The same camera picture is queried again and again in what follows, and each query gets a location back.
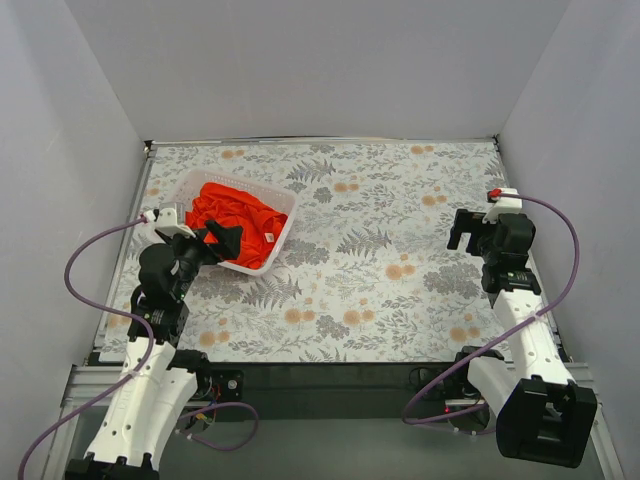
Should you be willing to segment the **orange t shirt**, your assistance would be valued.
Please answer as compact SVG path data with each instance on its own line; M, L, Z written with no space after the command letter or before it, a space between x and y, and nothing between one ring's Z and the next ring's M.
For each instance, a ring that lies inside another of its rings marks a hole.
M186 225L196 231L205 229L209 220L223 227L243 228L240 254L232 263L256 270L271 255L288 216L246 191L207 182L186 212Z

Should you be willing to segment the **white plastic laundry basket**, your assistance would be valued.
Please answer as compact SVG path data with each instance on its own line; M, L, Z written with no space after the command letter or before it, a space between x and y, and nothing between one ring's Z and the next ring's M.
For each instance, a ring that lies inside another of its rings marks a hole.
M190 211L192 207L192 200L199 196L202 186L207 182L215 182L238 190L246 191L252 196L258 198L264 204L279 212L285 213L288 216L288 220L279 239L275 243L275 247L271 255L261 268L251 270L246 267L235 265L232 261L220 263L220 265L226 269L249 276L260 276L266 273L284 247L284 241L292 229L299 205L297 194L282 187L258 181L256 179L224 173L219 170L206 169L204 167L194 167L187 170L186 173L184 173L182 177L174 183L173 190L165 196L164 203L183 203L185 205L186 212ZM208 244L207 240L209 232L206 228L193 232Z

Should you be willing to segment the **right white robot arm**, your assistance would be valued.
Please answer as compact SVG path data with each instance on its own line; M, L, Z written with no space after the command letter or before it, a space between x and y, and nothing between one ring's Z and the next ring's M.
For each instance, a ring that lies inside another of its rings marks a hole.
M467 253L482 258L481 285L508 334L508 369L484 353L452 373L464 397L481 393L496 417L495 435L507 458L578 467L590 437L597 400L561 360L542 309L541 288L528 267L535 226L522 213L456 212L448 249L469 234Z

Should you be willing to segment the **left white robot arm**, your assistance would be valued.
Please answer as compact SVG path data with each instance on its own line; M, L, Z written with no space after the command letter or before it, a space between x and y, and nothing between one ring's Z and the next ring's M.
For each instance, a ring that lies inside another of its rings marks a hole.
M190 399L213 386L208 358L181 350L188 290L203 266L234 260L243 230L208 220L191 231L158 227L161 242L139 256L139 284L131 295L131 323L123 367L102 425L67 479L156 479L169 436Z

